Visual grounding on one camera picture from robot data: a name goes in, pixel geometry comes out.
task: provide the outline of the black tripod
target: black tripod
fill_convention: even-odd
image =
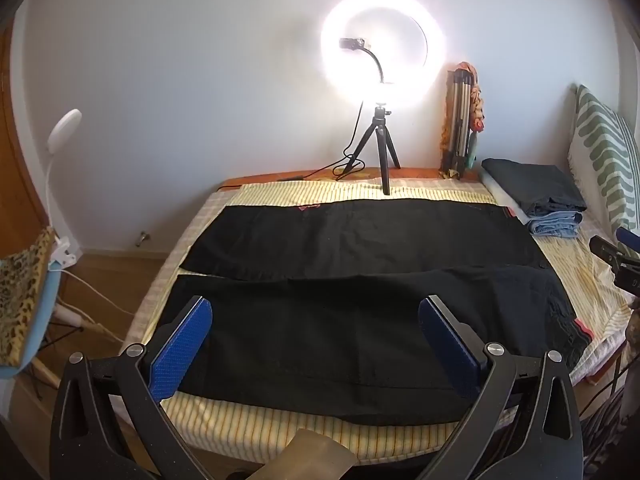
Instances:
[[[364,132],[364,135],[360,139],[356,150],[351,155],[349,163],[344,168],[343,173],[347,174],[353,169],[353,165],[355,164],[356,159],[360,155],[360,152],[364,148],[364,145],[369,140],[369,137],[373,133],[373,130],[376,131],[376,138],[378,139],[378,155],[380,157],[380,175],[382,176],[382,192],[385,195],[389,194],[389,163],[386,160],[386,150],[389,150],[389,154],[391,155],[391,160],[394,162],[394,166],[400,169],[400,162],[398,162],[398,156],[396,155],[396,149],[394,148],[394,144],[391,141],[391,135],[389,134],[389,130],[386,127],[386,119],[385,117],[391,115],[391,112],[387,112],[384,107],[384,103],[378,103],[376,106],[376,110],[373,114],[373,119],[371,121],[371,126],[367,128],[367,131]]]

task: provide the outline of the yellow striped sheet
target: yellow striped sheet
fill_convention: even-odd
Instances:
[[[193,274],[179,269],[191,245],[225,205],[308,205],[339,200],[389,200],[425,198],[458,202],[495,203],[480,183],[452,180],[392,180],[392,194],[385,197],[375,182],[281,182],[251,184],[240,191],[213,194],[193,219],[160,270],[136,313],[123,348],[133,342],[148,342],[162,313],[176,277]],[[596,337],[572,373],[586,373],[584,360],[607,334],[626,326],[626,301],[612,283],[610,272],[588,250],[588,236],[581,229],[577,240],[536,238],[569,295],[577,315]],[[127,418],[120,400],[117,412]],[[225,456],[265,463],[277,456],[299,428],[325,434],[358,457],[360,464],[394,462],[440,449],[456,423],[430,426],[374,427],[349,424],[337,418],[245,406],[177,392],[162,402],[171,422],[191,446]],[[501,423],[513,418],[505,412]]]
[[[396,200],[398,198],[495,204],[494,197],[488,191],[482,192],[480,190],[393,186],[390,195],[385,195],[377,184],[295,180],[292,182],[247,184],[242,186],[240,192],[229,201],[228,205],[284,207],[343,202],[345,200]]]

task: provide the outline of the green patterned pillow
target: green patterned pillow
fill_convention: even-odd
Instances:
[[[624,119],[580,86],[569,166],[588,211],[615,240],[618,227],[640,235],[638,147]]]

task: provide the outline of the leopard print cushion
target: leopard print cushion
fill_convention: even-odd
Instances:
[[[31,247],[0,260],[0,365],[20,365],[53,240],[53,229],[47,227]]]

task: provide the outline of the wooden floor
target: wooden floor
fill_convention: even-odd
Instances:
[[[148,258],[86,254],[82,256],[77,265],[69,270],[93,285],[119,307],[133,313],[138,309],[162,263],[163,260]],[[124,339],[132,315],[117,311],[108,302],[70,276],[63,276],[60,293],[64,301],[81,308],[97,322],[102,323],[114,334]],[[48,335],[50,338],[55,338],[63,335],[66,330],[68,329],[50,326]],[[120,343],[91,332],[76,333],[42,351],[39,357],[47,367],[60,377],[68,356],[75,351],[82,351],[88,358],[109,357],[118,354]],[[575,393],[579,410],[601,386],[610,380],[611,375],[612,370],[596,386],[586,382],[576,386]],[[38,386],[38,391],[42,399],[36,397],[30,378],[25,374],[18,377],[10,406],[9,430],[12,438],[33,468],[43,478],[48,478],[49,431],[56,392],[41,385]],[[601,395],[598,402],[594,402],[590,407],[588,413],[593,412],[607,397],[608,393]],[[124,422],[121,427],[136,461],[156,472],[135,431]],[[197,449],[194,449],[193,452],[202,465],[218,480],[225,479],[235,470],[257,468],[255,464],[212,452]]]

